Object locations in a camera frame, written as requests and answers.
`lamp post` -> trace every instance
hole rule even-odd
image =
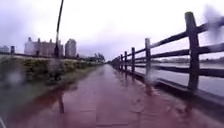
[[[57,30],[56,30],[56,43],[55,43],[55,48],[54,48],[54,55],[56,58],[59,58],[59,50],[60,49],[59,49],[59,43],[58,43],[58,36],[59,36],[59,28],[60,28],[63,4],[64,4],[64,0],[61,0],[61,6],[60,6],[60,10],[59,10]]]

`white building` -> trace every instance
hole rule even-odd
[[[9,52],[9,48],[7,46],[0,47],[0,52]]]
[[[76,57],[76,41],[74,39],[69,39],[65,44],[65,56]]]
[[[53,57],[54,48],[55,43],[53,43],[52,40],[46,42],[41,41],[40,38],[38,38],[37,41],[32,41],[32,39],[29,37],[28,41],[25,43],[24,54]],[[59,41],[59,55],[63,56],[63,45],[60,44],[60,41]]]

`brick path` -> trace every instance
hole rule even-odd
[[[188,104],[109,65],[81,80],[77,90],[50,95],[9,121],[11,128],[223,128]]]

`overcast sky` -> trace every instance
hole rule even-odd
[[[55,39],[61,0],[0,0],[0,45],[15,45],[23,52],[30,36]],[[224,14],[223,0],[64,0],[60,39],[77,41],[84,55],[103,53],[111,59],[124,51],[144,47],[144,38],[155,43],[185,30],[184,13],[192,11],[197,25],[205,22],[205,6]],[[200,38],[201,45],[211,43]],[[180,40],[153,52],[187,48]]]

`fence rail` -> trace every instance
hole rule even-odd
[[[132,52],[127,54],[125,51],[124,55],[118,56],[112,60],[112,65],[117,69],[122,69],[124,66],[124,71],[128,71],[127,66],[131,66],[131,73],[135,73],[135,67],[146,68],[146,74],[155,68],[157,70],[172,71],[178,73],[189,74],[189,81],[187,85],[187,90],[194,93],[198,89],[199,76],[209,76],[209,77],[221,77],[224,78],[223,69],[206,69],[200,68],[199,55],[207,53],[217,53],[224,51],[224,43],[209,45],[209,46],[199,46],[198,34],[205,32],[209,28],[209,24],[205,23],[200,26],[196,25],[195,18],[192,12],[185,13],[186,31],[179,34],[173,35],[169,38],[161,40],[157,43],[151,44],[149,38],[145,39],[145,48],[135,51],[132,48]],[[224,18],[216,23],[219,27],[224,25]],[[159,54],[151,55],[151,49],[168,44],[173,41],[177,41],[183,38],[189,39],[189,49],[177,50],[164,52]],[[138,53],[145,53],[145,56],[136,58],[135,55]],[[178,56],[190,56],[189,68],[183,67],[171,67],[171,66],[151,66],[152,59],[161,57],[178,57]]]

